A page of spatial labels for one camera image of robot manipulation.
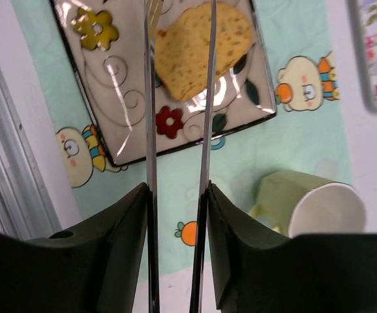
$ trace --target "mug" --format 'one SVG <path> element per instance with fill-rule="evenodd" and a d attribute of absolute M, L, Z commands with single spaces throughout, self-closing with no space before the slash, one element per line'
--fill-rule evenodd
<path fill-rule="evenodd" d="M 292 170 L 262 179 L 249 215 L 288 237 L 361 233 L 366 223 L 363 200 L 352 186 Z"/>

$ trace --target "tray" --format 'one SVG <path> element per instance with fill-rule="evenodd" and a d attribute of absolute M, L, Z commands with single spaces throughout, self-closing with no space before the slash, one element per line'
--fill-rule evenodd
<path fill-rule="evenodd" d="M 122 166 L 145 158 L 143 1 L 50 0 L 77 82 L 98 129 L 106 156 Z M 189 7 L 204 0 L 165 0 L 158 28 L 167 29 Z M 215 87 L 213 138 L 237 132 L 276 115 L 264 44 L 253 4 L 226 1 L 250 19 L 250 50 Z M 97 23 L 95 44 L 74 26 L 83 11 Z M 157 151 L 169 153 L 202 142 L 205 91 L 186 102 L 173 100 L 156 79 Z"/>
<path fill-rule="evenodd" d="M 348 0 L 363 96 L 377 112 L 377 0 Z"/>

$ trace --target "orange beak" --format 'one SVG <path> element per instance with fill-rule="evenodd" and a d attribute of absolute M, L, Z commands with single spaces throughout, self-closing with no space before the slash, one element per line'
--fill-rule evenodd
<path fill-rule="evenodd" d="M 280 99 L 281 103 L 290 103 L 293 98 L 292 88 L 288 83 L 281 83 L 275 90 L 275 96 Z"/>

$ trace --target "blue ring print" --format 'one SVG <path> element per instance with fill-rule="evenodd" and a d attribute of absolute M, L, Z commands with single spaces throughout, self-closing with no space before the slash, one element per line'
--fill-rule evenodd
<path fill-rule="evenodd" d="M 211 150 L 219 150 L 219 149 L 222 149 L 223 146 L 225 145 L 226 143 L 226 138 L 225 137 L 220 137 L 219 138 L 219 142 L 216 143 L 216 144 L 212 144 L 210 149 Z"/>

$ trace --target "bread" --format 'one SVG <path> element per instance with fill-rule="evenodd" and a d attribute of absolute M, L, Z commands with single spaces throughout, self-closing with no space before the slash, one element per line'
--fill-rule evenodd
<path fill-rule="evenodd" d="M 186 101 L 207 87 L 211 4 L 189 8 L 155 39 L 155 70 L 171 96 Z M 227 3 L 217 3 L 216 77 L 218 80 L 248 51 L 252 26 Z"/>

